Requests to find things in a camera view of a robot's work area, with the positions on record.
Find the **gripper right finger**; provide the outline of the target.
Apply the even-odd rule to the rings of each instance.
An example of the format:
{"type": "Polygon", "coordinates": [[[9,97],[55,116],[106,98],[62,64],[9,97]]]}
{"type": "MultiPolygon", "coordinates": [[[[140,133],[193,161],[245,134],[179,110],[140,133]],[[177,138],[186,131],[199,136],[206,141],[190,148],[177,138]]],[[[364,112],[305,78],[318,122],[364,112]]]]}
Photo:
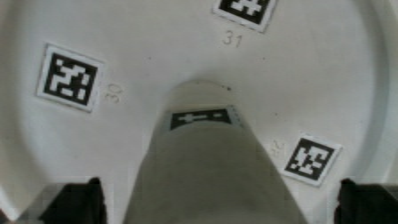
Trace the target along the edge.
{"type": "Polygon", "coordinates": [[[334,224],[398,224],[398,185],[341,180],[334,224]]]}

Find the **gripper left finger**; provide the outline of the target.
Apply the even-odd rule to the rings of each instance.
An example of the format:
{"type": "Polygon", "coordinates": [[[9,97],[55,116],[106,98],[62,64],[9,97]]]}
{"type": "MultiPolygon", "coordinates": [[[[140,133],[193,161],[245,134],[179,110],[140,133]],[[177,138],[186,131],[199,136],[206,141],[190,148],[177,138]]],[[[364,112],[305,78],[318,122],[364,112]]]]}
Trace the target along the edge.
{"type": "Polygon", "coordinates": [[[49,185],[23,213],[28,224],[108,224],[101,180],[49,185]]]}

